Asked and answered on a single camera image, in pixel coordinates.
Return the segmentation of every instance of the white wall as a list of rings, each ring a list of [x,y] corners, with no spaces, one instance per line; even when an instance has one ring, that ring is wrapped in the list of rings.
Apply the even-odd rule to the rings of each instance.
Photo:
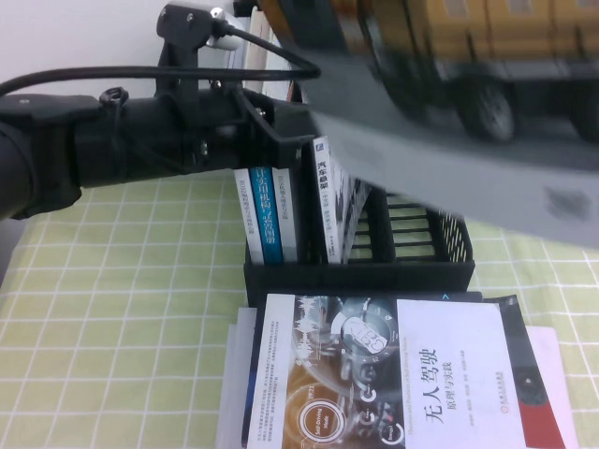
[[[73,66],[156,65],[162,40],[158,15],[168,0],[1,0],[0,81]],[[232,9],[225,0],[187,0],[205,7]],[[223,67],[226,53],[203,49],[200,65]],[[46,84],[37,94],[88,94],[99,97],[123,86],[132,97],[152,96],[151,80],[90,80]],[[0,282],[24,223],[0,222]]]

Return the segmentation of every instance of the checkered tablecloth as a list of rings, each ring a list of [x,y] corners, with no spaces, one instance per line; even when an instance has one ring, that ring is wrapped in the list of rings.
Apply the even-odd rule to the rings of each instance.
[[[472,289],[557,328],[581,447],[599,447],[599,253],[469,231]],[[0,290],[0,447],[213,447],[243,258],[228,172],[34,219]]]

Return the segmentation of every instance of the circular graphic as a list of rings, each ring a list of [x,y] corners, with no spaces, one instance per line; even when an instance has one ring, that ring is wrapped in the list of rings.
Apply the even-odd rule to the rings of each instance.
[[[399,424],[396,424],[395,426],[389,424],[381,428],[380,437],[383,444],[386,444],[387,446],[394,446],[403,441],[405,433],[403,432],[403,427]]]
[[[387,356],[392,339],[392,322],[369,311],[347,318],[341,328],[341,341],[353,355],[372,358]]]
[[[345,429],[345,417],[337,404],[316,400],[301,411],[299,428],[313,442],[334,442]]]
[[[368,393],[364,390],[360,390],[359,398],[362,399],[364,402],[374,402],[374,400],[376,399],[376,391],[372,389],[370,393]]]

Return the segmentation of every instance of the book spine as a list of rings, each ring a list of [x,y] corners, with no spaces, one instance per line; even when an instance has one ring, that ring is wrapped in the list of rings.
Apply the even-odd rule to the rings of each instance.
[[[262,239],[265,264],[282,264],[283,250],[277,217],[274,183],[270,168],[250,168],[254,202],[256,203],[258,227]]]
[[[326,137],[316,138],[314,145],[314,164],[320,212],[325,237],[327,261],[330,264],[341,264],[342,251],[337,230],[337,212],[335,210],[335,189],[331,172],[329,140]]]
[[[237,183],[237,193],[240,197],[241,215],[243,217],[243,226],[245,227],[247,246],[250,250],[250,258],[254,264],[263,265],[262,239],[258,226],[256,203],[252,192],[250,170],[235,170],[235,182]]]
[[[294,216],[291,170],[272,169],[274,197],[277,202],[277,218],[281,231],[281,246],[285,262],[298,262],[298,235]]]

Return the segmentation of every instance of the truck wheel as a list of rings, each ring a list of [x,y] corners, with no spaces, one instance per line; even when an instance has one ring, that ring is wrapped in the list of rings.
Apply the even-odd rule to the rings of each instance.
[[[599,85],[580,88],[573,104],[570,121],[580,137],[599,143]]]
[[[501,84],[464,83],[454,98],[461,122],[470,135],[500,143],[515,137],[516,111]]]

